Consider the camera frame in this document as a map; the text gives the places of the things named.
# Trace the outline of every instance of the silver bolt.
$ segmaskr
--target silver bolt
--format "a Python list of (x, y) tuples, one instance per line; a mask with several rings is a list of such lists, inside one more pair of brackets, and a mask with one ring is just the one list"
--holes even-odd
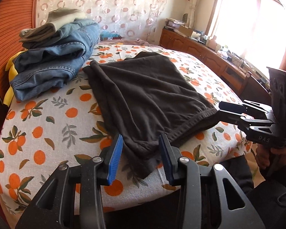
[(180, 157), (179, 160), (181, 163), (187, 163), (189, 161), (187, 157)]
[(67, 169), (67, 165), (66, 164), (61, 164), (60, 166), (58, 166), (59, 170), (65, 170)]
[(102, 161), (102, 158), (99, 157), (99, 156), (97, 156), (97, 157), (94, 157), (94, 158), (92, 159), (92, 161), (95, 162), (95, 163), (99, 163), (100, 161)]
[(214, 165), (214, 169), (218, 170), (218, 171), (222, 171), (223, 170), (223, 166), (221, 164), (215, 164)]

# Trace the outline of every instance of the bed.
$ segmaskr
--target bed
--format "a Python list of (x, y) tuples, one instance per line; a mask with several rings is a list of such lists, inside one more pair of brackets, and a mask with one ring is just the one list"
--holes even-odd
[[(237, 95), (195, 57), (161, 47), (98, 44), (83, 67), (93, 59), (104, 64), (134, 57), (141, 51), (169, 57), (184, 78), (216, 108), (220, 101), (240, 102)], [(252, 143), (244, 137), (235, 125), (220, 122), (192, 137), (180, 151), (198, 164), (212, 166), (250, 152)], [(24, 102), (14, 98), (0, 136), (0, 201), (10, 226), (14, 227), (58, 165), (82, 164), (99, 155), (111, 141), (82, 69), (62, 89), (51, 89)], [(132, 172), (122, 154), (116, 180), (111, 186), (101, 188), (104, 211), (143, 204), (177, 189), (168, 184), (161, 164), (142, 180)], [(79, 196), (77, 185), (76, 214), (79, 213)]]

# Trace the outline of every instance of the yellow plush toy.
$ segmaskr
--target yellow plush toy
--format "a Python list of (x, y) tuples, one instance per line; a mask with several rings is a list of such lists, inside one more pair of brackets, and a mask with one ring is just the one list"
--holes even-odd
[[(8, 73), (8, 81), (9, 82), (11, 82), (14, 79), (14, 77), (18, 75), (18, 72), (15, 69), (13, 60), (20, 53), (23, 53), (23, 52), (16, 53), (14, 56), (12, 56), (9, 59), (8, 63), (6, 64), (5, 71), (9, 71), (9, 73)], [(10, 86), (8, 91), (5, 93), (5, 96), (4, 96), (4, 99), (3, 99), (3, 104), (5, 104), (7, 106), (10, 106), (11, 105), (11, 100), (13, 99), (13, 96), (14, 96), (14, 92), (13, 92), (12, 87)]]

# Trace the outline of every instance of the window pane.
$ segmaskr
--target window pane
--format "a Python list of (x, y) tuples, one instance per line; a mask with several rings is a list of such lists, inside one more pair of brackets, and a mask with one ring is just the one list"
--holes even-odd
[(256, 18), (256, 0), (223, 0), (215, 33), (217, 42), (241, 55), (250, 41)]
[(253, 41), (245, 59), (269, 78), (267, 66), (279, 68), (286, 50), (286, 11), (274, 0), (261, 0)]

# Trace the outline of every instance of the beige folded clothing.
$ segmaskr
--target beige folded clothing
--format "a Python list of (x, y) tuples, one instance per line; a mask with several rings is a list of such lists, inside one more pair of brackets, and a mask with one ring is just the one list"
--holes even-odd
[(19, 42), (41, 42), (51, 37), (63, 25), (71, 23), (75, 20), (84, 19), (86, 13), (79, 9), (58, 8), (50, 11), (46, 23), (37, 28), (29, 28), (21, 30)]

